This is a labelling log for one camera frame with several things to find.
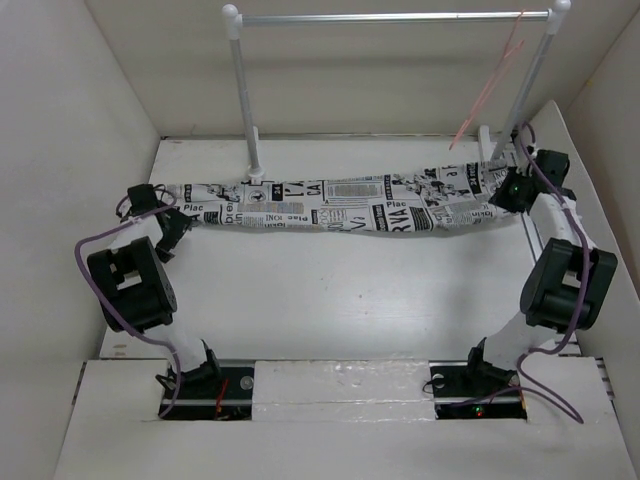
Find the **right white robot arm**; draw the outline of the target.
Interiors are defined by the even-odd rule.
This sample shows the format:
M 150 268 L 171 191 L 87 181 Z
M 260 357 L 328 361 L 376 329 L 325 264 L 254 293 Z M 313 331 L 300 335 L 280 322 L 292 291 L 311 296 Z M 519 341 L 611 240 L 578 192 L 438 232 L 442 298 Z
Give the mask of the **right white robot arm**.
M 509 168 L 489 202 L 528 214 L 545 246 L 524 284 L 519 312 L 469 352 L 462 381 L 476 394 L 508 383 L 518 359 L 540 351 L 555 335 L 590 329 L 618 265 L 613 253 L 597 248 L 585 233 L 575 195 L 563 187 L 569 156 L 531 147 L 524 153 L 529 166 Z

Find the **newspaper print trousers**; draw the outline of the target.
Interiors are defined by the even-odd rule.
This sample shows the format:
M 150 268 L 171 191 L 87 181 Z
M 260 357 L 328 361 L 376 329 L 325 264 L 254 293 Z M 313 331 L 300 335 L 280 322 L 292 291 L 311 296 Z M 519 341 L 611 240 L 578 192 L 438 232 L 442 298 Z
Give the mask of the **newspaper print trousers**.
M 507 217 L 489 200 L 508 172 L 499 160 L 339 180 L 174 184 L 164 197 L 205 225 L 432 232 Z

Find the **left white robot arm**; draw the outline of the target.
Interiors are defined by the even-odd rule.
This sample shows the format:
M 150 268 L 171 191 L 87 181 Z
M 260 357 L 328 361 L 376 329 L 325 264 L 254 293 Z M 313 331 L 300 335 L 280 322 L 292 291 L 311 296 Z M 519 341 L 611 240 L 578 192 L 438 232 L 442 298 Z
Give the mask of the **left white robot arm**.
M 201 396 L 216 394 L 223 373 L 213 350 L 178 328 L 177 297 L 164 265 L 191 229 L 193 219 L 179 211 L 167 186 L 139 184 L 127 190 L 114 242 L 86 258 L 76 255 L 83 275 L 101 304 L 109 328 L 126 332 L 167 353 L 171 371 L 158 381 L 169 389 Z

